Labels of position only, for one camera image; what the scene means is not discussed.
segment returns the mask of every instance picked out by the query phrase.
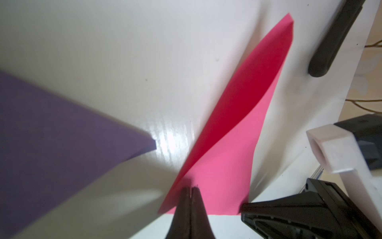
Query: glossy white surface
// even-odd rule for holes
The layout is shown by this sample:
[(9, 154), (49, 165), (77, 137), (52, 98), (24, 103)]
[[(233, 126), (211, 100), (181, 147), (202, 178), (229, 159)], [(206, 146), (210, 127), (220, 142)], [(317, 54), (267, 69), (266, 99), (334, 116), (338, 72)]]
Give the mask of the glossy white surface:
[[(311, 78), (309, 60), (340, 2), (0, 1), (1, 70), (143, 129), (158, 147), (16, 238), (164, 238), (172, 217), (156, 211), (247, 43), (244, 55), (288, 12), (295, 39), (254, 154), (250, 197), (279, 175), (257, 200), (298, 192), (318, 165), (305, 131), (338, 119), (379, 4), (365, 2), (329, 73)], [(210, 222), (216, 238), (258, 236), (238, 216)]]

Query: purple foam sheet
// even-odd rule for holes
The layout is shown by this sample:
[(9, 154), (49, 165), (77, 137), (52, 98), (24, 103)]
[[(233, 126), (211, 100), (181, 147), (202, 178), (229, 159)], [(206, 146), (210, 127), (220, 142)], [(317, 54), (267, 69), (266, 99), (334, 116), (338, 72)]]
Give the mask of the purple foam sheet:
[(121, 162), (135, 130), (0, 72), (0, 232), (11, 236)]

